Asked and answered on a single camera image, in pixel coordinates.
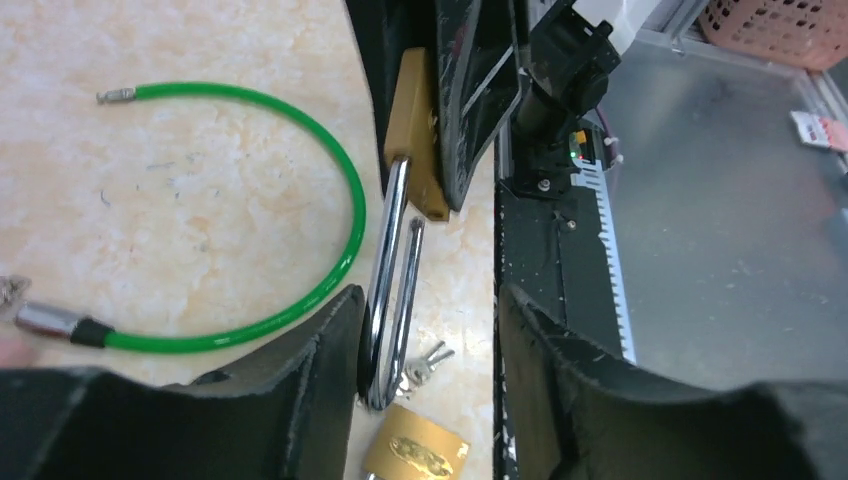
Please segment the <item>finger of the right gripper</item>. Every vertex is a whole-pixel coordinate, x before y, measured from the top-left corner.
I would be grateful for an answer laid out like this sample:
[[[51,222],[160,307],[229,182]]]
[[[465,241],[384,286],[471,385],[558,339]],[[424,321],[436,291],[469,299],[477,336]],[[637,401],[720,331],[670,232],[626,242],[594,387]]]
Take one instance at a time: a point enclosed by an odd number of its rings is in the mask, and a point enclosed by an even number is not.
[[[437,1],[440,181],[460,211],[476,167],[518,102],[512,1]]]
[[[436,8],[429,0],[347,0],[345,2],[371,95],[381,193],[389,177],[383,150],[402,54],[424,47],[434,67]]]

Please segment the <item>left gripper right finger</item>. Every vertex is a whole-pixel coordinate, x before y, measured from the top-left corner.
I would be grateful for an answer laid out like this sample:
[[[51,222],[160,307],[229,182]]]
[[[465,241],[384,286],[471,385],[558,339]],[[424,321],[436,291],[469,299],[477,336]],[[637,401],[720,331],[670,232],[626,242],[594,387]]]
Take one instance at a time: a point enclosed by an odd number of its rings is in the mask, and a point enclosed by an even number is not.
[[[502,287],[499,341],[524,479],[843,479],[847,385],[695,387],[644,370]]]

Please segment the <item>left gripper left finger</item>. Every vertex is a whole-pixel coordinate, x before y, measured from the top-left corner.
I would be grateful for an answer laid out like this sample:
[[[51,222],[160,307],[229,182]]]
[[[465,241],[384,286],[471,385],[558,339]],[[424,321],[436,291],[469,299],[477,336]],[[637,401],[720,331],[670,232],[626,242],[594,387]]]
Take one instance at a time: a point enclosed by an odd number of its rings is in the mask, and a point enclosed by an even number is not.
[[[349,285],[188,385],[89,367],[1,374],[5,479],[340,479],[364,309]]]

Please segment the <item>brass padlock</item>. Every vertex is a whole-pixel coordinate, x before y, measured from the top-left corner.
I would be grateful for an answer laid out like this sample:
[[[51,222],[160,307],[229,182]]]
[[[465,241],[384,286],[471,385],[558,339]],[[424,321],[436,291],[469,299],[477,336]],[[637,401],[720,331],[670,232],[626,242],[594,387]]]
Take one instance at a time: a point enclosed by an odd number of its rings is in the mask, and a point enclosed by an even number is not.
[[[392,403],[402,379],[426,222],[450,217],[438,180],[437,122],[428,53],[410,48],[383,145],[389,175],[359,347],[359,393],[374,412]]]
[[[384,414],[370,444],[362,471],[365,479],[457,479],[465,466],[470,444],[457,433],[410,408],[410,399],[428,386],[438,367],[455,352],[438,340],[426,353],[404,362],[390,384],[394,390],[365,406]]]

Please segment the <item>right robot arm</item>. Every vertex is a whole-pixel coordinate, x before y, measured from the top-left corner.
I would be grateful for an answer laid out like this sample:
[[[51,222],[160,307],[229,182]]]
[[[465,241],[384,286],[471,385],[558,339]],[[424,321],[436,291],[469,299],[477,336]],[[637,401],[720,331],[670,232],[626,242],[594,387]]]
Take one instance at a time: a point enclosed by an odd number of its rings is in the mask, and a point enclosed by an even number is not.
[[[350,1],[383,180],[445,221],[508,128],[527,184],[555,181],[554,150],[607,92],[653,1]]]

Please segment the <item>pink cloth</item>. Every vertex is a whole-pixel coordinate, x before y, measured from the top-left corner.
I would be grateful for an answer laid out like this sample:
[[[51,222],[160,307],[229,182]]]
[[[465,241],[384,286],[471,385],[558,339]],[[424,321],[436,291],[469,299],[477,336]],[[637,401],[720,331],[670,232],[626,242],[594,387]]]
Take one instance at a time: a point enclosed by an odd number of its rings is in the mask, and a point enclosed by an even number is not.
[[[0,345],[0,367],[18,369],[31,366],[36,360],[35,351],[25,342],[17,339],[2,338]]]

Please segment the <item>pink plastic basket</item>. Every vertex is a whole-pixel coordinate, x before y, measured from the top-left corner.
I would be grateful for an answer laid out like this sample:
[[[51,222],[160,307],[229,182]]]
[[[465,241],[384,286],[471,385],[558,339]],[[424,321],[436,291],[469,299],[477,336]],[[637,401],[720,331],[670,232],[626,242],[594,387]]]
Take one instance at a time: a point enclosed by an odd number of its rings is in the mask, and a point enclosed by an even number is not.
[[[847,57],[847,0],[714,0],[697,23],[713,45],[809,71]]]

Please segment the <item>small white paper label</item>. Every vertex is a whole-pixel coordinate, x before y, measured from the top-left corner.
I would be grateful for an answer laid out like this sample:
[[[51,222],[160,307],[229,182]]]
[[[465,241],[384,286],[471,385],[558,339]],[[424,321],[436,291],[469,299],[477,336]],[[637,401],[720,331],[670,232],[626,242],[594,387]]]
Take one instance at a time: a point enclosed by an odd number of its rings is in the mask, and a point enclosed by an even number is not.
[[[802,144],[847,153],[847,126],[835,119],[802,111],[791,111]]]

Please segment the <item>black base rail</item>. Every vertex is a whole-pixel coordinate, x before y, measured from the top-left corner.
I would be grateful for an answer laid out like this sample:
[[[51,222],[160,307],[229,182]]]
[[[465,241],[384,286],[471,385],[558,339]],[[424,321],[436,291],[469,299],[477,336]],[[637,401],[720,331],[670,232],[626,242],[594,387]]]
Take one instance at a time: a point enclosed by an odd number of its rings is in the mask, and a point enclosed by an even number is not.
[[[582,119],[556,165],[502,173],[495,188],[495,286],[517,284],[555,321],[635,361],[603,172],[606,131]]]

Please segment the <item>aluminium frame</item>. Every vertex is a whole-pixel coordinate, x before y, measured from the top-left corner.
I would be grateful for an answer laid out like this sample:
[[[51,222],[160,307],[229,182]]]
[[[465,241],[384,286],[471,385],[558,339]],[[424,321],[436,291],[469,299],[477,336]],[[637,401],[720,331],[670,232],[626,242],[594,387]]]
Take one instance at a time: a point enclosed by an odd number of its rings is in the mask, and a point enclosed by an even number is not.
[[[634,1],[615,21],[622,62],[602,105],[629,168],[838,169],[847,109],[821,77],[847,57],[845,2],[682,1],[665,27],[658,8]]]

